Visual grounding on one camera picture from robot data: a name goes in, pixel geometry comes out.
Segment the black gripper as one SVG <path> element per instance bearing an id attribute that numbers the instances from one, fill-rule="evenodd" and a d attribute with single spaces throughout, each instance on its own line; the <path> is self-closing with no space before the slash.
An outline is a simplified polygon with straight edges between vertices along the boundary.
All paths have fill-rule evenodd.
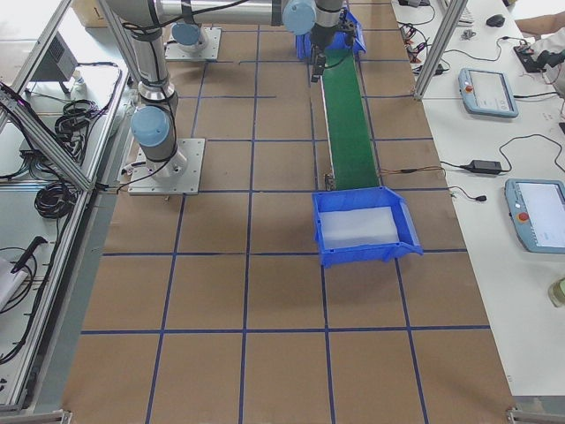
<path id="1" fill-rule="evenodd" d="M 323 44 L 314 43 L 311 47 L 310 65 L 312 67 L 311 82 L 317 83 L 326 69 L 326 53 Z"/>

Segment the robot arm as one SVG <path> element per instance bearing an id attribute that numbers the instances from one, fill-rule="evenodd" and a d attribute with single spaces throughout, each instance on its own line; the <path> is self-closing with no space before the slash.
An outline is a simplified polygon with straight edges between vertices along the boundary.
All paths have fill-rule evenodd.
<path id="1" fill-rule="evenodd" d="M 208 45 L 208 36 L 196 24 L 175 23 L 171 26 L 168 44 L 178 44 L 181 49 L 200 51 Z"/>
<path id="2" fill-rule="evenodd" d="M 326 48 L 342 31 L 346 13 L 340 1 L 110 1 L 108 7 L 128 31 L 140 75 L 143 106 L 132 118 L 132 132 L 151 176 L 168 178 L 187 164 L 179 153 L 177 92 L 170 82 L 162 30 L 176 23 L 283 26 L 311 42 L 313 77 L 326 66 Z"/>

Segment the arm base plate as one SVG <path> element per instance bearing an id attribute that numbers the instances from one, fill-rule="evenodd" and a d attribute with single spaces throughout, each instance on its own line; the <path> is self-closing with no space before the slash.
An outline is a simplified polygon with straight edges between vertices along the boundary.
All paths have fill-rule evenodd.
<path id="1" fill-rule="evenodd" d="M 133 182 L 126 189 L 130 195 L 194 195 L 199 192 L 206 141 L 178 139 L 177 152 L 161 169 L 146 160 L 138 148 L 136 160 L 144 162 L 132 172 Z"/>
<path id="2" fill-rule="evenodd" d="M 168 62 L 215 62 L 218 58 L 222 30 L 175 24 L 165 43 Z"/>

